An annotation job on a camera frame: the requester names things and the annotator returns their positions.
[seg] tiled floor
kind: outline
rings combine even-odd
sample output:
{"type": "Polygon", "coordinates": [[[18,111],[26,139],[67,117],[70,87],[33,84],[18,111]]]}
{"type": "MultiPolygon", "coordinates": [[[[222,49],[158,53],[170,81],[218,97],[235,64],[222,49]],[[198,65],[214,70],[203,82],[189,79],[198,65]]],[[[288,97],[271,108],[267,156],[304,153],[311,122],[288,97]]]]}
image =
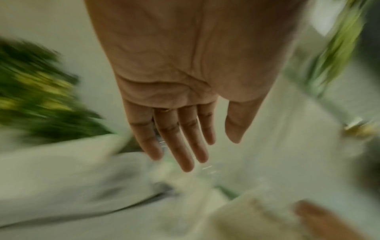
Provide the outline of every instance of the tiled floor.
{"type": "Polygon", "coordinates": [[[372,120],[380,128],[380,74],[359,57],[328,89],[326,97],[349,113],[372,120]]]}

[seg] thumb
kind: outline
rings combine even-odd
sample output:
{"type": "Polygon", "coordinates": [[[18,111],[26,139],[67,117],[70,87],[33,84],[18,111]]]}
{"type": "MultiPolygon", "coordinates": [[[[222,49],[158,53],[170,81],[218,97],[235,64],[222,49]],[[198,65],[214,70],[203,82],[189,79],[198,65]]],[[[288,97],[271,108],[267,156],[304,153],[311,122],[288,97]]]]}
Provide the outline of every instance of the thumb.
{"type": "Polygon", "coordinates": [[[228,105],[225,122],[226,134],[233,143],[240,143],[244,133],[251,125],[265,96],[248,102],[233,102],[228,105]]]}

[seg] hand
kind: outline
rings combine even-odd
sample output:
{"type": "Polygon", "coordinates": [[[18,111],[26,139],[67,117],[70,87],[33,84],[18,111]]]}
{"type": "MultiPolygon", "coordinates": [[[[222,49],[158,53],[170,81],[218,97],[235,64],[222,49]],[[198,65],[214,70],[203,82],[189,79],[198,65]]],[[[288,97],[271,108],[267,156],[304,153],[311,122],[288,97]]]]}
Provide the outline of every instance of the hand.
{"type": "Polygon", "coordinates": [[[218,96],[239,143],[291,53],[308,0],[87,0],[127,119],[142,149],[162,158],[152,118],[184,171],[208,159],[218,96]]]}
{"type": "Polygon", "coordinates": [[[332,212],[312,203],[301,201],[296,214],[310,232],[324,240],[365,240],[359,233],[341,221],[332,212]]]}

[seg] white wall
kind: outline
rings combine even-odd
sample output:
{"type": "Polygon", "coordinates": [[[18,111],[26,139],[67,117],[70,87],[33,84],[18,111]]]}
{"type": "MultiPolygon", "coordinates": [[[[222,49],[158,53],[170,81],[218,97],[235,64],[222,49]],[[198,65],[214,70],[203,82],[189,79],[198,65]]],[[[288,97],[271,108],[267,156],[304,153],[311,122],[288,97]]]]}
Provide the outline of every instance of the white wall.
{"type": "Polygon", "coordinates": [[[121,134],[129,127],[109,63],[82,0],[2,0],[0,36],[37,42],[62,53],[65,68],[81,77],[81,100],[121,134]]]}

